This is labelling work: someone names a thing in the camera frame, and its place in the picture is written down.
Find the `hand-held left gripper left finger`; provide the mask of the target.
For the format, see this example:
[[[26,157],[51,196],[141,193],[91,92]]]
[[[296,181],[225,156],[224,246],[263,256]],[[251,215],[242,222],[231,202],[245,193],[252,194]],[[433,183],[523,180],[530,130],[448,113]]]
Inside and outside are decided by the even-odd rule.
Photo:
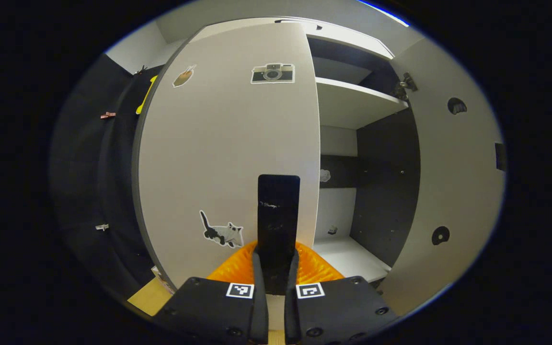
[[[256,241],[209,277],[191,277],[153,316],[176,345],[264,345],[269,312]]]

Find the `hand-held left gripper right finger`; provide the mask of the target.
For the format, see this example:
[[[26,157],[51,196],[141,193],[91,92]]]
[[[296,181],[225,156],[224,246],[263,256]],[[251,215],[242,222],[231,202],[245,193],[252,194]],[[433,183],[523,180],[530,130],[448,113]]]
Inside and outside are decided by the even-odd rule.
[[[304,244],[295,249],[284,305],[288,344],[359,345],[396,323],[397,314],[363,277],[344,277]]]

